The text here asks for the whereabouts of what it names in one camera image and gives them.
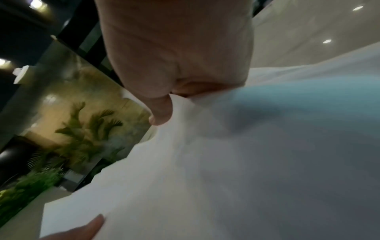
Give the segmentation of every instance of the bright light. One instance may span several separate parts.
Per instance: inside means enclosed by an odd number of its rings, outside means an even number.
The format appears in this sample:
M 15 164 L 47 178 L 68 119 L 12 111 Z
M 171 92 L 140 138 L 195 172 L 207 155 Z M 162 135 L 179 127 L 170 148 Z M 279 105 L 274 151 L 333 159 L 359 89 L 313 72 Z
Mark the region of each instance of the bright light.
M 360 10 L 362 8 L 363 8 L 363 6 L 359 6 L 359 7 L 354 8 L 353 11 L 357 11 L 357 10 Z
M 33 8 L 35 10 L 42 10 L 45 7 L 46 7 L 46 4 L 42 2 L 41 0 L 33 0 L 30 3 L 30 8 Z

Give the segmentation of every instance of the hand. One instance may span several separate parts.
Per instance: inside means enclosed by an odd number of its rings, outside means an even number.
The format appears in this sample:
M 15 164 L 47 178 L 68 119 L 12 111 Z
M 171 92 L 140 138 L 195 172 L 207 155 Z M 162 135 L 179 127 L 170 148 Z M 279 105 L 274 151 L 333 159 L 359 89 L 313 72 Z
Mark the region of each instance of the hand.
M 91 240 L 103 226 L 104 217 L 98 215 L 87 225 L 77 227 L 66 232 L 55 233 L 40 240 Z
M 244 85 L 253 49 L 253 0 L 95 0 L 108 57 L 125 88 L 172 114 L 169 93 Z

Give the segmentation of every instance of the green plant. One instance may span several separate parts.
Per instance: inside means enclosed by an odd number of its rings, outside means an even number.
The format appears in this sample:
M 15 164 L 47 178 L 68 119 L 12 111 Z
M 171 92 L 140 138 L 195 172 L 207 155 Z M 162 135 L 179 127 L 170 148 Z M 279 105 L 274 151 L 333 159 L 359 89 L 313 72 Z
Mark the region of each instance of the green plant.
M 70 119 L 63 122 L 63 128 L 55 131 L 69 137 L 69 141 L 60 146 L 37 151 L 28 163 L 30 169 L 39 171 L 46 166 L 53 168 L 65 166 L 76 170 L 103 150 L 104 142 L 108 140 L 114 127 L 123 125 L 117 119 L 107 122 L 104 120 L 105 117 L 115 113 L 112 110 L 94 113 L 87 124 L 82 123 L 79 120 L 79 114 L 84 107 L 85 102 L 73 104 Z
M 60 169 L 30 172 L 17 180 L 14 187 L 0 192 L 0 227 L 62 177 Z

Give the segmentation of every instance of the white cloth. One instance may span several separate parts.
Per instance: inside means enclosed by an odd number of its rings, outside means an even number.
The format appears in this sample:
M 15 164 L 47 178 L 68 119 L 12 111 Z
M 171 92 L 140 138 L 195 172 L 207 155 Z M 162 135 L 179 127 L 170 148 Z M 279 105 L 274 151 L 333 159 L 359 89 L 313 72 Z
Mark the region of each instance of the white cloth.
M 148 142 L 45 205 L 41 236 L 103 213 L 96 240 L 378 239 L 380 44 L 251 69 L 191 100 Z

